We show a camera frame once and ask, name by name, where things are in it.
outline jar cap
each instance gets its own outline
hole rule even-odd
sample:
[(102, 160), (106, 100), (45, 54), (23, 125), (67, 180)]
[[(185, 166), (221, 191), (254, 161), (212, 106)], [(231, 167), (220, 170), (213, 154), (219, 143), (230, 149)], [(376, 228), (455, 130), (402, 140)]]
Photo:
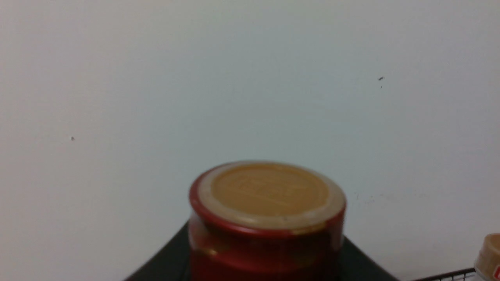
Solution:
[(306, 168), (267, 161), (240, 161), (206, 173), (200, 202), (226, 221), (255, 229), (293, 230), (324, 224), (345, 209), (333, 181)]
[(484, 238), (475, 269), (488, 280), (500, 280), (500, 233), (489, 234)]

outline black tray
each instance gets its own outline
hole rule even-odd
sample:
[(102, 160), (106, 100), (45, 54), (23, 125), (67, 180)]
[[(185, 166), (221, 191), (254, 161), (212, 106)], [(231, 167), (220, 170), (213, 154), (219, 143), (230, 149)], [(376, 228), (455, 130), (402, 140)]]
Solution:
[[(150, 261), (126, 281), (189, 281), (188, 228), (181, 230)], [(340, 253), (341, 281), (397, 281), (347, 237)]]

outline wire rack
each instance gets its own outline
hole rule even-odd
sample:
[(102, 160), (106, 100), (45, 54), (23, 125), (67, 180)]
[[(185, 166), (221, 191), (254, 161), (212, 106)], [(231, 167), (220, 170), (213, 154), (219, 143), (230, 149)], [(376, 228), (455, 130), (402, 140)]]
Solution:
[(467, 268), (446, 274), (436, 275), (415, 281), (472, 281), (476, 276), (474, 268)]

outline red container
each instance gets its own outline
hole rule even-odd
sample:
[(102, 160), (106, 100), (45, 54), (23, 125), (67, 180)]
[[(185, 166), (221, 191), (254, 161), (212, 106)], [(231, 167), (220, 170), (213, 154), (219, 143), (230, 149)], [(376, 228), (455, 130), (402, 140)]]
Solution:
[(314, 171), (241, 161), (189, 192), (192, 281), (320, 281), (337, 276), (346, 198)]

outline white wall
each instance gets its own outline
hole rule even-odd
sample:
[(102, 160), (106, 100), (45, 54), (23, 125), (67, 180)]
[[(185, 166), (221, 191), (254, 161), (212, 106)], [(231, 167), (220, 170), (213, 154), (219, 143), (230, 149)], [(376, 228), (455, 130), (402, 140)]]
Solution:
[(336, 180), (346, 234), (404, 280), (472, 266), (500, 231), (499, 12), (0, 0), (0, 280), (122, 280), (240, 159)]

